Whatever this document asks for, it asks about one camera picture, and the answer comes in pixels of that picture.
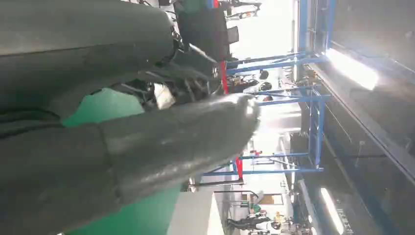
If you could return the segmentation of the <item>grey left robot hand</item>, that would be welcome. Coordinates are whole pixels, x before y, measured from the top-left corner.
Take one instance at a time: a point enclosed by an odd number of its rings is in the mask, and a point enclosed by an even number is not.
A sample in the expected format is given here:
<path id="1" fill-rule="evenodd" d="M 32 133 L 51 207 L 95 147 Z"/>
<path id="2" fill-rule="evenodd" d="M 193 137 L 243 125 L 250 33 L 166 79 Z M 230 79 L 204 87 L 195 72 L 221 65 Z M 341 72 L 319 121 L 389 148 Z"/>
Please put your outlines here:
<path id="1" fill-rule="evenodd" d="M 57 235 L 224 163 L 258 125 L 249 94 L 64 127 L 82 99 L 175 52 L 161 9 L 0 3 L 0 232 Z"/>

